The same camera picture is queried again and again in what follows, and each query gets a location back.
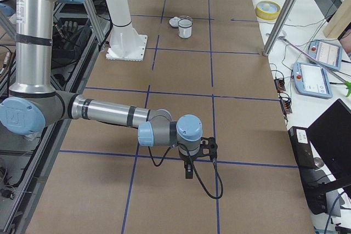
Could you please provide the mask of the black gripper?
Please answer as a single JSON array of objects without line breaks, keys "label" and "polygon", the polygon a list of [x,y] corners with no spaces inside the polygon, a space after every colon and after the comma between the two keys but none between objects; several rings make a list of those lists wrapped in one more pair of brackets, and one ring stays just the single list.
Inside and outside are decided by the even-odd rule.
[{"label": "black gripper", "polygon": [[196,156],[188,156],[182,153],[179,154],[179,157],[184,161],[184,169],[185,169],[185,178],[192,179],[193,178],[193,166],[191,165],[194,160],[196,160]]}]

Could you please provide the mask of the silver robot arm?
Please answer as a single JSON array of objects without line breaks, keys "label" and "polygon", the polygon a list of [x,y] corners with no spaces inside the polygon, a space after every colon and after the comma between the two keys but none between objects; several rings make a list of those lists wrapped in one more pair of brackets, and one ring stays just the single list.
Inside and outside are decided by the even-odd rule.
[{"label": "silver robot arm", "polygon": [[62,119],[88,119],[135,128],[142,146],[177,147],[185,176],[197,174],[202,156],[202,123],[194,115],[173,121],[166,110],[86,99],[55,90],[50,83],[53,10],[58,0],[16,0],[16,78],[1,103],[1,123],[11,132],[29,135]]}]

